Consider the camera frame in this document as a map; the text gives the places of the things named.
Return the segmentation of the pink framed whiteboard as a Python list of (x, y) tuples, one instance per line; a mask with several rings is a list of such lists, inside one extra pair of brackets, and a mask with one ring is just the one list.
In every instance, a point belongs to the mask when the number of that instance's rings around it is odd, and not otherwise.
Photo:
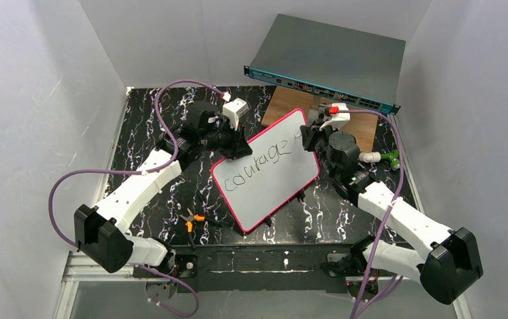
[(304, 111), (296, 108), (249, 140), (252, 155), (221, 159), (212, 166), (213, 181), (243, 233), (318, 177), (316, 155), (294, 137), (305, 124)]

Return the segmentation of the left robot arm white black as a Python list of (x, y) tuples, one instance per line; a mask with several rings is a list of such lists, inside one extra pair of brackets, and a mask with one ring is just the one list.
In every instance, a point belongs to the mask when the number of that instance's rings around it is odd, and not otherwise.
[(139, 212), (179, 177), (203, 152), (218, 152), (236, 160), (252, 154), (240, 117), (249, 110), (242, 99), (227, 102), (219, 110), (197, 102), (186, 120), (173, 126), (139, 166), (137, 175), (93, 207), (82, 204), (74, 214), (76, 248), (108, 273), (126, 265), (154, 266), (172, 274), (175, 250), (160, 239), (129, 236), (127, 231)]

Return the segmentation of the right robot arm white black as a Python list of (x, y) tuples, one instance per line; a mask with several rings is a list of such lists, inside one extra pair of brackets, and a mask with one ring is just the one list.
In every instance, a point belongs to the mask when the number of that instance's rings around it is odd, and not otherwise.
[(315, 152), (342, 199), (373, 215), (396, 231), (409, 247), (369, 235), (356, 242), (338, 261), (322, 264), (337, 275), (364, 274), (367, 266), (412, 279), (436, 301), (451, 304), (483, 276), (475, 235), (453, 230), (425, 216), (395, 195), (385, 183), (359, 165), (355, 137), (316, 120), (301, 126), (304, 150)]

